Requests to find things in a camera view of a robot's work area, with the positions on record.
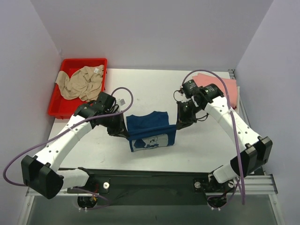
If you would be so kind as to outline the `blue t-shirt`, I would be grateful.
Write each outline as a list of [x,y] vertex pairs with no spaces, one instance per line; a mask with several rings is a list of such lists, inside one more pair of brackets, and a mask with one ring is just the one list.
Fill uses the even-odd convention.
[[176,125],[169,124],[168,112],[153,111],[148,115],[126,117],[131,152],[172,146]]

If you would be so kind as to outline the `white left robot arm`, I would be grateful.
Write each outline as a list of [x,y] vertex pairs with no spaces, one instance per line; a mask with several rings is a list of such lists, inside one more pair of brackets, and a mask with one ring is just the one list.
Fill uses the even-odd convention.
[[95,187],[95,175],[78,167],[60,171],[60,165],[76,144],[96,126],[107,128],[110,136],[128,137],[121,107],[124,99],[101,92],[96,100],[80,105],[67,125],[33,157],[21,161],[23,182],[47,199],[62,189],[79,187],[84,193]]

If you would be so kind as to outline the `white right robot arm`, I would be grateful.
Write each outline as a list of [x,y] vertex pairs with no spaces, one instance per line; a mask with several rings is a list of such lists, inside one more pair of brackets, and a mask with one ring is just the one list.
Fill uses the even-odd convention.
[[273,145],[269,137],[261,137],[227,104],[224,93],[215,84],[198,87],[194,80],[185,82],[180,93],[187,102],[177,102],[178,130],[187,128],[198,120],[196,114],[205,111],[227,133],[233,143],[239,145],[240,153],[212,172],[208,187],[219,191],[225,182],[240,175],[244,177],[268,162]]

